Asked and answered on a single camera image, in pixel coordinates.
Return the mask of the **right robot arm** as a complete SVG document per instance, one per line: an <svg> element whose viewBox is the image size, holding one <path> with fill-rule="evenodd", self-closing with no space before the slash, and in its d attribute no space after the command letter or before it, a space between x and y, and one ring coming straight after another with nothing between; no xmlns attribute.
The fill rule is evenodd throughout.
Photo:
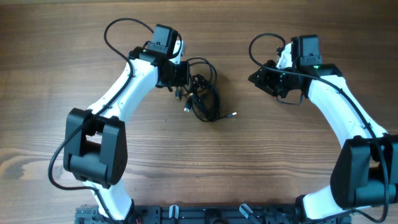
<svg viewBox="0 0 398 224"><path fill-rule="evenodd" d="M277 60L260 63L249 81L285 103L290 91L301 92L324 115L340 144L329 184L297 197L293 204L271 205L265 221L344 223L353 214L381 207L382 223L397 202L397 136L389 134L350 92L340 69L324 63L315 34L293 37L277 49Z"/></svg>

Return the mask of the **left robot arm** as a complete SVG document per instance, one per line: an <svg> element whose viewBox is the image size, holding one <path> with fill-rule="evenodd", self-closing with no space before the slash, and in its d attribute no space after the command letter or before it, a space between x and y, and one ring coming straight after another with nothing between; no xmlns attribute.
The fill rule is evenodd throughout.
<svg viewBox="0 0 398 224"><path fill-rule="evenodd" d="M126 124L153 88L188 83L188 63L181 61L183 40L173 28L156 25L152 40L122 58L126 66L111 88L87 109L72 109L65 140L58 148L63 166L97 201L93 213L103 223L134 223L135 206L122 176L127 165Z"/></svg>

